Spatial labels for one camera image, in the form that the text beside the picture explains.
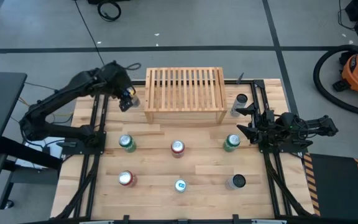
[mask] gray floor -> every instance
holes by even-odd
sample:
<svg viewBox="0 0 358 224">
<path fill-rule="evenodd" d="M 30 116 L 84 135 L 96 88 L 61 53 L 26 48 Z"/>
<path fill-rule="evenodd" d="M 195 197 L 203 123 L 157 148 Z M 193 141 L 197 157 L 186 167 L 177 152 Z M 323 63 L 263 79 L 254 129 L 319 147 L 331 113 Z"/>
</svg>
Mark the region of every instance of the gray floor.
<svg viewBox="0 0 358 224">
<path fill-rule="evenodd" d="M 96 6 L 78 0 L 98 47 L 163 46 L 271 46 L 268 20 L 262 1 L 257 0 L 131 0 L 120 2 L 122 17 L 103 21 Z M 337 24 L 337 0 L 268 0 L 281 46 L 335 46 L 358 44 L 356 34 Z M 351 24 L 346 15 L 344 23 Z M 4 0 L 0 8 L 0 49 L 92 48 L 93 43 L 71 0 Z M 282 78 L 275 51 L 102 52 L 105 62 L 122 65 L 140 62 L 131 72 L 143 79 L 147 67 L 222 66 L 226 78 Z M 339 133 L 333 138 L 315 138 L 310 152 L 358 158 L 358 115 L 327 102 L 316 91 L 312 73 L 324 52 L 283 52 L 284 62 L 298 111 L 304 119 L 330 115 Z M 100 67 L 97 53 L 0 54 L 0 72 L 25 72 L 28 82 L 61 88 L 74 74 Z M 332 58 L 322 69 L 322 79 L 338 78 L 339 65 Z M 26 85 L 21 96 L 29 103 L 52 92 Z M 358 95 L 339 97 L 358 105 Z M 74 102 L 59 112 L 71 112 Z M 26 107 L 18 103 L 12 114 L 20 119 Z M 21 141 L 19 127 L 10 121 L 4 135 Z M 0 192 L 7 173 L 0 176 Z M 48 218 L 55 186 L 16 185 L 11 199 L 16 206 L 0 211 L 0 223 L 23 223 Z"/>
</svg>

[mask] wooden tabletop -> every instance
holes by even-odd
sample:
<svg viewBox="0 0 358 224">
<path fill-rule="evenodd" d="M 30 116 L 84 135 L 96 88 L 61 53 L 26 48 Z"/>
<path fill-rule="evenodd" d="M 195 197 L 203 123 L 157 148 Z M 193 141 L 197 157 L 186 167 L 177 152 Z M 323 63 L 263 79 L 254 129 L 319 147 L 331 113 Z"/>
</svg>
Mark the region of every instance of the wooden tabletop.
<svg viewBox="0 0 358 224">
<path fill-rule="evenodd" d="M 265 85 L 271 109 L 276 114 L 288 111 L 280 80 L 266 79 Z M 135 88 L 142 101 L 144 87 Z M 247 105 L 252 103 L 249 85 L 226 85 L 228 108 L 240 93 L 248 96 Z M 92 104 L 91 97 L 77 99 L 73 126 L 89 124 Z M 153 124 L 147 124 L 143 111 L 140 105 L 122 113 L 116 100 L 109 102 L 106 150 L 99 163 L 92 219 L 122 220 L 124 215 L 130 215 L 132 220 L 228 219 L 232 214 L 240 218 L 273 218 L 263 155 L 236 128 L 236 124 L 246 125 L 250 116 L 233 118 L 228 113 L 219 125 L 215 113 L 163 113 L 155 115 Z M 135 152 L 126 153 L 120 147 L 118 139 L 122 134 L 134 138 Z M 222 148 L 228 134 L 241 137 L 241 144 L 234 152 Z M 186 146 L 180 159 L 170 152 L 175 139 L 182 140 Z M 281 158 L 287 187 L 313 213 L 300 159 L 289 154 L 281 154 Z M 63 164 L 51 217 L 59 214 L 76 192 L 82 161 L 83 156 L 73 156 Z M 135 187 L 119 184 L 117 175 L 124 170 L 137 175 Z M 247 184 L 239 190 L 226 190 L 224 183 L 234 174 L 244 175 Z M 188 184 L 182 194 L 174 190 L 179 178 Z M 281 193 L 277 192 L 280 211 L 284 214 Z M 86 199 L 87 193 L 81 214 L 85 214 Z"/>
</svg>

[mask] orange vacuum cleaner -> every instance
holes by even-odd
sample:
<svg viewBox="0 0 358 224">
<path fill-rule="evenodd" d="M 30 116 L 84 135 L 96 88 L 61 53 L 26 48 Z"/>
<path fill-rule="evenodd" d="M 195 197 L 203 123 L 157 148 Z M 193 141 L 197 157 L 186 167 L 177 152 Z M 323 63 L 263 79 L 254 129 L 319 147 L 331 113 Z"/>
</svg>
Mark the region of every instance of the orange vacuum cleaner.
<svg viewBox="0 0 358 224">
<path fill-rule="evenodd" d="M 341 101 L 332 94 L 330 94 L 321 84 L 320 69 L 323 63 L 332 55 L 343 52 L 339 58 L 339 63 L 343 65 L 342 80 L 333 84 L 335 91 L 344 91 L 351 89 L 358 91 L 358 46 L 355 45 L 342 45 L 326 52 L 314 67 L 313 81 L 317 90 L 329 101 L 335 105 L 358 114 L 358 107 L 352 106 L 348 103 Z"/>
</svg>

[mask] green soda can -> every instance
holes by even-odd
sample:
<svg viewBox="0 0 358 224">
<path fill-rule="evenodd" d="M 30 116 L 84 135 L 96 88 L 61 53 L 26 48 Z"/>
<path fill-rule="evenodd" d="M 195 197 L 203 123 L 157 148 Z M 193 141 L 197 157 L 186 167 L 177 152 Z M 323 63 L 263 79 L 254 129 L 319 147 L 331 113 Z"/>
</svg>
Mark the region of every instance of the green soda can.
<svg viewBox="0 0 358 224">
<path fill-rule="evenodd" d="M 223 143 L 226 152 L 232 152 L 240 145 L 240 137 L 236 134 L 229 134 Z"/>
<path fill-rule="evenodd" d="M 129 134 L 124 134 L 119 138 L 119 145 L 123 147 L 126 152 L 134 152 L 136 150 L 136 143 Z"/>
</svg>

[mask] slatted wooden crate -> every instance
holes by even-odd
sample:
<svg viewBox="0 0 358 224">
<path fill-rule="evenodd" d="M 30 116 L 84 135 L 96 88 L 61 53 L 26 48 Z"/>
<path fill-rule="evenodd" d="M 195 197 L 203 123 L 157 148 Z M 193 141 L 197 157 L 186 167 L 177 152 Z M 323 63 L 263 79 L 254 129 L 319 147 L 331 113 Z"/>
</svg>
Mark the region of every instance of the slatted wooden crate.
<svg viewBox="0 0 358 224">
<path fill-rule="evenodd" d="M 222 123 L 227 112 L 222 68 L 148 68 L 144 112 L 149 123 L 155 113 L 170 112 L 215 112 Z"/>
</svg>

